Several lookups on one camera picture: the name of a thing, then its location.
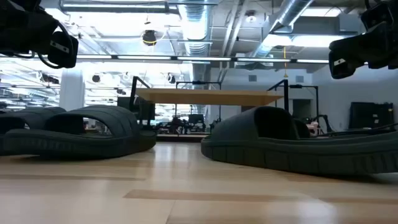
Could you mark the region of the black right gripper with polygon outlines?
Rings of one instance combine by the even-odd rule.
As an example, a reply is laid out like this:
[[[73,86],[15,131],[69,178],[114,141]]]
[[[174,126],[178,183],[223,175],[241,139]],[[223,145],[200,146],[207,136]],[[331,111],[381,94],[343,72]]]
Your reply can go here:
[[[381,22],[367,32],[340,39],[329,46],[329,69],[334,79],[352,76],[364,65],[370,69],[397,68],[397,32]]]

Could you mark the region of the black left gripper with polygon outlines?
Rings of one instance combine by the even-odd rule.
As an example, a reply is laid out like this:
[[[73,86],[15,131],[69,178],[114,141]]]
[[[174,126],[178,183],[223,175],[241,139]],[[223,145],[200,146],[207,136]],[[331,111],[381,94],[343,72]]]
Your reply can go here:
[[[63,68],[76,65],[78,40],[55,30],[59,21],[47,13],[1,9],[1,53],[48,54],[48,60]]]

